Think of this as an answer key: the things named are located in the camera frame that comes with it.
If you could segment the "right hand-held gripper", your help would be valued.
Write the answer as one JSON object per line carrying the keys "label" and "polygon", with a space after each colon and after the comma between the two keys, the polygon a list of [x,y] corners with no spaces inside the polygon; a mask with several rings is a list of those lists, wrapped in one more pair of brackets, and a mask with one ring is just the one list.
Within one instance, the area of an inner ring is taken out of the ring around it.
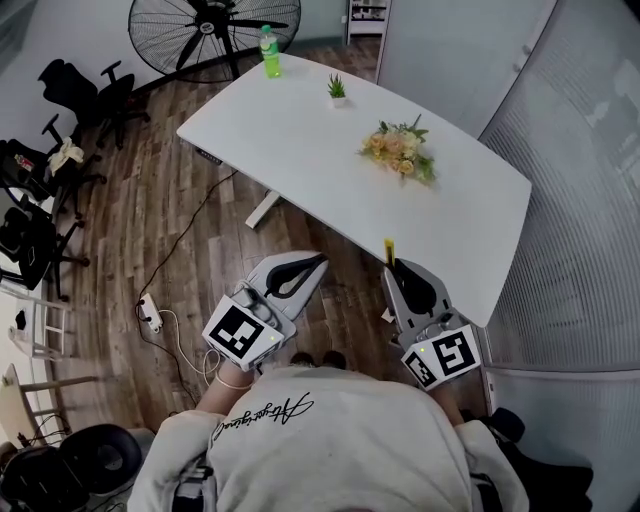
{"label": "right hand-held gripper", "polygon": [[402,364],[429,391],[480,366],[470,323],[453,307],[444,283],[422,266],[396,258],[382,285],[396,323]]}

